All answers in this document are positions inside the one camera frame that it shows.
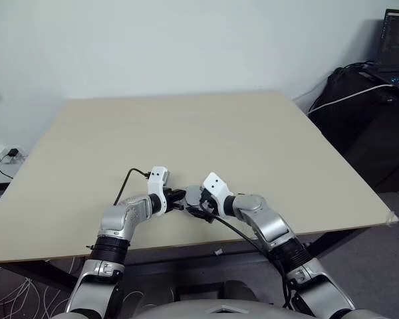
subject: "wooden table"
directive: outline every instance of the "wooden table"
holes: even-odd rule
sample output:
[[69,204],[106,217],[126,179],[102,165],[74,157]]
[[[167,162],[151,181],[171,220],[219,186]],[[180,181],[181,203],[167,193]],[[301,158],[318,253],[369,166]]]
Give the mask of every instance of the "wooden table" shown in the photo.
[[[69,100],[0,200],[0,263],[88,254],[127,170],[155,165],[170,187],[214,171],[234,193],[264,196],[297,234],[398,220],[279,92]],[[133,175],[122,198],[145,192]],[[130,249],[238,238],[172,211],[139,225]]]

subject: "white wall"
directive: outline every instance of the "white wall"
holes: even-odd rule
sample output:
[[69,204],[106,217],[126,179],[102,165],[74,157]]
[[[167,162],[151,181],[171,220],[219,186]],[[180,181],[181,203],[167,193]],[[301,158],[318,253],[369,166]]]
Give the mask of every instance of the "white wall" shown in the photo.
[[0,0],[0,145],[29,151],[65,98],[294,98],[368,58],[387,7],[399,0]]

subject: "laptop screen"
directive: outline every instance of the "laptop screen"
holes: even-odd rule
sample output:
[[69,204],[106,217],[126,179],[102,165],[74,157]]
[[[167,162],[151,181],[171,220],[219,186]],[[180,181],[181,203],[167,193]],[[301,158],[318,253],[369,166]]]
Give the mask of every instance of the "laptop screen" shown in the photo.
[[399,10],[386,10],[377,67],[399,69]]

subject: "table top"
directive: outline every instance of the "table top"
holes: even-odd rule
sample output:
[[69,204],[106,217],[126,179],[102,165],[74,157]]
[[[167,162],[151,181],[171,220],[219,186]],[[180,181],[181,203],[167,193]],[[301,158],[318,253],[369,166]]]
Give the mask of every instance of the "table top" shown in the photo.
[[[155,165],[173,188],[214,171],[232,192],[264,196],[297,234],[398,220],[279,92],[69,100],[0,200],[0,261],[88,254],[128,169]],[[122,198],[146,190],[134,174]],[[130,249],[238,238],[171,211],[139,225]]]

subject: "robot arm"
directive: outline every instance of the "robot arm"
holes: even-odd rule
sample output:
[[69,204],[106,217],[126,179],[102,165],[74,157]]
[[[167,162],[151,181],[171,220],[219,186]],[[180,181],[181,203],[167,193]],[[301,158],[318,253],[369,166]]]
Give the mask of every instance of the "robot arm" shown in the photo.
[[131,197],[109,207],[102,217],[98,237],[84,263],[76,286],[65,308],[66,313],[81,314],[89,319],[114,318],[122,304],[120,281],[124,260],[134,230],[153,214],[163,214],[176,207],[185,191],[165,188],[169,171],[152,169],[148,195]]
[[352,300],[262,196],[234,196],[215,173],[208,175],[203,188],[200,202],[206,200],[221,217],[234,216],[250,225],[265,251],[281,265],[282,275],[296,291],[292,303],[297,311],[317,318],[341,318],[354,310]]

